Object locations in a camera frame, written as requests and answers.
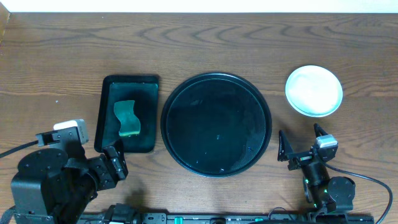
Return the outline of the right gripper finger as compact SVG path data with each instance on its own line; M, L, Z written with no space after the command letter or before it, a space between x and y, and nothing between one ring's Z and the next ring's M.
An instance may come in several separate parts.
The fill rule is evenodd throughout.
M320 137L320 136L328 135L328 133L326 131L324 131L323 128L318 123L315 123L313 125L313 128L314 128L315 136L317 138Z
M294 152L283 130L279 131L279 150L277 155L278 161L288 161L292 158Z

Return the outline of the green yellow sponge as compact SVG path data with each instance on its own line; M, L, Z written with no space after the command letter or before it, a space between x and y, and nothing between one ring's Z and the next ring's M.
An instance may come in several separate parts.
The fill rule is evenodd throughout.
M141 122L134 112L134 105L134 100L118 101L114 104L114 113L120 122L120 137L137 135L141 131Z

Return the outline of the light green plate top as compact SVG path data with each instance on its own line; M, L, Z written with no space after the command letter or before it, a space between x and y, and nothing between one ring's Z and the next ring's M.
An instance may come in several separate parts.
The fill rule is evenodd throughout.
M318 65L305 65L289 75L285 96L291 107L300 114L321 118L340 107L343 87L331 71Z

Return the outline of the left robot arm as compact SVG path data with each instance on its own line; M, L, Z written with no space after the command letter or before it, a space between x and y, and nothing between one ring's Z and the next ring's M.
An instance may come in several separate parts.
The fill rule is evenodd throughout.
M14 206L1 223L77 223L99 191L125 180L124 146L116 141L86 158L80 143L41 149L25 156L11 181Z

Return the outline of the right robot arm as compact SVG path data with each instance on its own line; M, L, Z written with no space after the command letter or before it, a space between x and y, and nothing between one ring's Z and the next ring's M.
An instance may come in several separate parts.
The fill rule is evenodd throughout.
M330 177L326 162L332 160L338 149L338 141L314 124L315 143L309 151L295 153L283 131L279 131L277 160L287 161L288 170L300 169L307 202L315 210L307 219L317 223L349 223L348 212L353 209L355 182L348 177Z

